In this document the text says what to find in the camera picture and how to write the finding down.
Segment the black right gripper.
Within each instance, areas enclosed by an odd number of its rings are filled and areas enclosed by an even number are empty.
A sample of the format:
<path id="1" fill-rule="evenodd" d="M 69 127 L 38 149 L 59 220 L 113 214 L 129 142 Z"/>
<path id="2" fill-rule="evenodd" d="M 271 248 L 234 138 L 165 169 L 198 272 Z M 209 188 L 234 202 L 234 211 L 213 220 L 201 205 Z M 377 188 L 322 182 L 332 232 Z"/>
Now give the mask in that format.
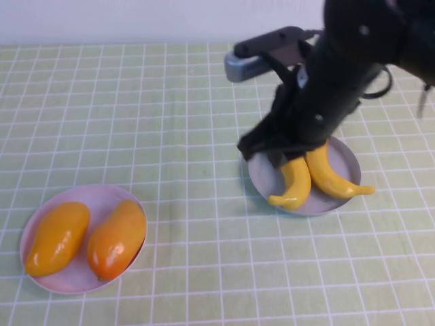
<path id="1" fill-rule="evenodd" d="M 379 63 L 349 59 L 329 43 L 311 47 L 305 63 L 291 71 L 270 54 L 261 56 L 282 82 L 269 113 L 237 148 L 246 160 L 268 153 L 274 169 L 322 146 L 381 72 Z"/>

